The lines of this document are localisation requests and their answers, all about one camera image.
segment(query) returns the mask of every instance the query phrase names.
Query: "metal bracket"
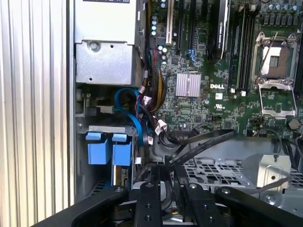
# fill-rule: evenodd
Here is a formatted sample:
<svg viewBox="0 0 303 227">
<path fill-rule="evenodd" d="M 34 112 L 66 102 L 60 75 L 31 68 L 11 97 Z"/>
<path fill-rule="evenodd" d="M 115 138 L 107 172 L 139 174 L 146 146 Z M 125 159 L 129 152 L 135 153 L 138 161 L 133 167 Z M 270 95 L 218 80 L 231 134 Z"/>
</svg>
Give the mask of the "metal bracket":
<svg viewBox="0 0 303 227">
<path fill-rule="evenodd" d="M 258 55 L 258 48 L 260 46 L 266 47 L 270 46 L 271 41 L 273 40 L 273 37 L 266 37 L 264 32 L 260 32 L 259 35 L 256 38 L 255 42 L 255 48 L 254 48 L 254 53 L 253 53 L 253 62 L 252 62 L 252 71 L 251 71 L 251 79 L 254 84 L 254 88 L 258 88 L 257 84 L 257 78 L 258 75 L 256 75 L 255 68 L 257 64 L 257 55 Z M 293 48 L 293 57 L 292 57 L 292 65 L 291 65 L 291 70 L 288 76 L 288 79 L 294 79 L 295 75 L 295 58 L 297 56 L 297 37 L 294 33 L 291 33 L 288 37 L 281 37 L 277 36 L 275 38 L 275 41 L 280 41 L 281 46 L 288 46 L 289 48 Z"/>
<path fill-rule="evenodd" d="M 269 79 L 266 80 L 265 78 L 258 78 L 257 84 L 259 87 L 259 96 L 260 96 L 260 103 L 261 103 L 261 111 L 262 114 L 271 115 L 277 119 L 285 119 L 286 116 L 293 116 L 295 117 L 297 114 L 297 105 L 295 103 L 295 97 L 294 97 L 294 89 L 292 86 L 292 81 L 289 79 L 282 79 L 282 80 L 275 80 L 275 79 Z M 279 90 L 287 90 L 292 93 L 293 97 L 293 110 L 291 111 L 281 111 L 277 113 L 274 110 L 267 110 L 264 109 L 263 100 L 262 100 L 262 89 L 271 89 L 272 87 L 276 87 Z"/>
</svg>

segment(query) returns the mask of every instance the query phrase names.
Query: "blue connector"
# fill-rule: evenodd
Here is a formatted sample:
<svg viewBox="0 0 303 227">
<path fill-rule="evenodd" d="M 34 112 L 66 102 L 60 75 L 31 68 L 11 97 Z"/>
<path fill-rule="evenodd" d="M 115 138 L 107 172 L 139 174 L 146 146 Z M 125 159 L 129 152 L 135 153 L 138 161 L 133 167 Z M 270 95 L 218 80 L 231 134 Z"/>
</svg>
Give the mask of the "blue connector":
<svg viewBox="0 0 303 227">
<path fill-rule="evenodd" d="M 130 166 L 132 157 L 132 142 L 113 145 L 113 165 Z"/>
<path fill-rule="evenodd" d="M 197 62 L 196 62 L 196 50 L 195 49 L 191 49 L 191 50 L 186 51 L 186 55 L 189 56 L 189 59 L 192 61 L 192 63 L 194 65 L 197 65 Z"/>
<path fill-rule="evenodd" d="M 108 139 L 101 142 L 102 133 L 88 132 L 86 141 L 94 141 L 88 143 L 88 154 L 90 165 L 105 165 L 112 156 L 112 146 Z"/>
</svg>

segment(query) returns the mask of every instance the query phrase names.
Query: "screw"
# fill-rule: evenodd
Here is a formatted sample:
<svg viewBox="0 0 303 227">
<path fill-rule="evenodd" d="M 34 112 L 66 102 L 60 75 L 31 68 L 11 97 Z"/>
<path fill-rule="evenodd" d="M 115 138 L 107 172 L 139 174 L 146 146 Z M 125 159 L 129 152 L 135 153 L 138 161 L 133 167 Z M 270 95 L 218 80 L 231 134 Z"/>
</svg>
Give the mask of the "screw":
<svg viewBox="0 0 303 227">
<path fill-rule="evenodd" d="M 226 189 L 226 188 L 222 188 L 222 192 L 223 192 L 224 194 L 229 194 L 229 193 L 231 193 L 231 191 L 229 191 L 229 190 Z"/>
<path fill-rule="evenodd" d="M 90 48 L 91 48 L 92 51 L 96 51 L 96 50 L 98 49 L 98 44 L 96 44 L 96 43 L 91 43 L 91 44 L 90 44 Z"/>
<path fill-rule="evenodd" d="M 197 185 L 194 184 L 194 183 L 191 183 L 191 184 L 189 185 L 189 187 L 191 187 L 192 189 L 195 189 L 195 188 L 197 188 Z"/>
<path fill-rule="evenodd" d="M 152 183 L 148 183 L 145 187 L 152 188 L 153 184 Z"/>
<path fill-rule="evenodd" d="M 123 188 L 117 188 L 115 192 L 123 192 Z"/>
<path fill-rule="evenodd" d="M 275 198 L 273 196 L 267 195 L 266 196 L 266 202 L 270 203 L 270 204 L 274 204 L 275 203 Z"/>
</svg>

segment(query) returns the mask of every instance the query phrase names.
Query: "wire bundle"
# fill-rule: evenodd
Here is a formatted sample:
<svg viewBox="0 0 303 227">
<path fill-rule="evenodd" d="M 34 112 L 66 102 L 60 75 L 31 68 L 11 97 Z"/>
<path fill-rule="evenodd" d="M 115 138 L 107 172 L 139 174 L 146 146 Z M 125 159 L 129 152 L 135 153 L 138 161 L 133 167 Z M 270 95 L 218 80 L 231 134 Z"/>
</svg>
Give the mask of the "wire bundle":
<svg viewBox="0 0 303 227">
<path fill-rule="evenodd" d="M 150 92 L 151 100 L 147 103 L 146 109 L 154 113 L 162 106 L 166 96 L 166 84 L 161 71 L 161 56 L 156 49 L 149 51 L 149 70 L 150 70 Z"/>
</svg>

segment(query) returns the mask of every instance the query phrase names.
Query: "ram slot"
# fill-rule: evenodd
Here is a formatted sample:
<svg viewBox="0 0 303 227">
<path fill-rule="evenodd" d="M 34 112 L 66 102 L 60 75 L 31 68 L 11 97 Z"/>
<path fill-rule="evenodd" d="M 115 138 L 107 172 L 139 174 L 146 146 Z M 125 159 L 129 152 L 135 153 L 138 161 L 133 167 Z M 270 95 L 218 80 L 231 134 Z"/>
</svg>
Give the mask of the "ram slot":
<svg viewBox="0 0 303 227">
<path fill-rule="evenodd" d="M 166 45 L 172 45 L 174 0 L 169 0 L 168 2 L 169 4 L 167 9 Z"/>
<path fill-rule="evenodd" d="M 189 13 L 189 30 L 188 30 L 188 49 L 193 49 L 193 43 L 194 43 L 194 34 L 196 29 L 196 0 L 192 0 L 190 2 L 190 13 Z"/>
<path fill-rule="evenodd" d="M 231 59 L 229 65 L 229 78 L 228 78 L 228 85 L 229 88 L 234 88 L 234 84 L 232 83 L 234 79 L 236 79 L 235 71 L 236 66 L 234 61 L 239 56 L 239 42 L 240 42 L 240 17 L 239 13 L 236 11 L 233 16 L 230 16 L 230 23 L 232 24 L 231 28 L 231 35 L 232 35 L 232 43 L 231 43 Z"/>
<path fill-rule="evenodd" d="M 301 38 L 300 52 L 297 66 L 297 73 L 294 82 L 294 94 L 296 98 L 300 98 L 303 93 L 303 39 Z"/>
<path fill-rule="evenodd" d="M 177 36 L 177 51 L 182 48 L 182 35 L 184 27 L 184 0 L 179 0 L 178 6 L 178 36 Z"/>
<path fill-rule="evenodd" d="M 251 65 L 251 55 L 253 51 L 253 37 L 254 37 L 254 29 L 255 29 L 255 19 L 256 14 L 251 12 L 246 12 L 246 16 L 244 18 L 244 26 L 243 26 L 243 46 L 241 53 L 241 60 L 239 64 L 240 67 L 240 78 L 238 83 L 238 90 L 244 91 L 246 94 L 249 88 L 250 82 L 250 65 Z"/>
</svg>

